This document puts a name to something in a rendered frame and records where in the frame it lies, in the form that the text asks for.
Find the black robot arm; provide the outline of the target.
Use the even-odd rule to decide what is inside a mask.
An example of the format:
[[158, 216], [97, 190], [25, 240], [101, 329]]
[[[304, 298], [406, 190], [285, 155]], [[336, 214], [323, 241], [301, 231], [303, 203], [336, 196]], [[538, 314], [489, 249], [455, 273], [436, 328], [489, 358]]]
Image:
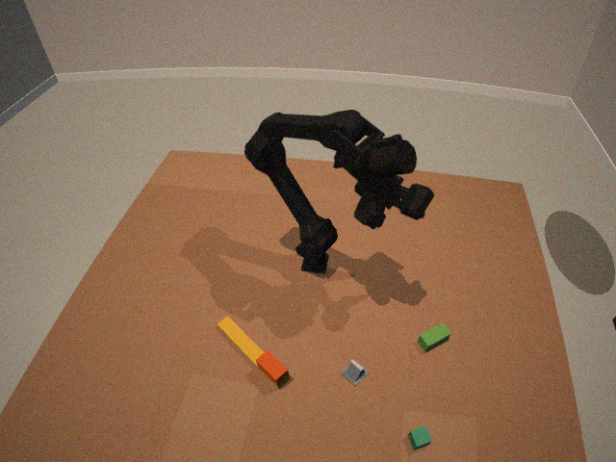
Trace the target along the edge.
[[[246, 158], [269, 177], [299, 224], [301, 243], [295, 250], [304, 258], [302, 271], [325, 274], [329, 258], [326, 251], [337, 241], [338, 234], [329, 218], [317, 215], [288, 169], [283, 138], [320, 141], [337, 151], [334, 168], [343, 167], [358, 182], [369, 185], [379, 176], [411, 174], [416, 168], [416, 151], [409, 141], [401, 134], [384, 137], [355, 110], [328, 115], [275, 113], [262, 120], [245, 144]], [[386, 218], [385, 207], [390, 210], [394, 204], [361, 188], [365, 191], [354, 216], [371, 229], [379, 228]]]

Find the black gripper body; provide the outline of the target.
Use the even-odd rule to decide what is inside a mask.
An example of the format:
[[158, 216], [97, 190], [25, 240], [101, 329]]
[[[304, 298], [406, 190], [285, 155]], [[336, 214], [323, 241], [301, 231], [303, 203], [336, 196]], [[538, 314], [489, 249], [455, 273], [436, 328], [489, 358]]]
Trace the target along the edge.
[[399, 203], [399, 210], [410, 218], [419, 219], [426, 211], [427, 206], [435, 196], [434, 191], [427, 186], [415, 183], [409, 188], [401, 186], [403, 178], [398, 175], [379, 176], [369, 185], [357, 182], [355, 191], [361, 196], [364, 195], [362, 187], [371, 193], [378, 193], [387, 200], [395, 201], [396, 197], [402, 199]]

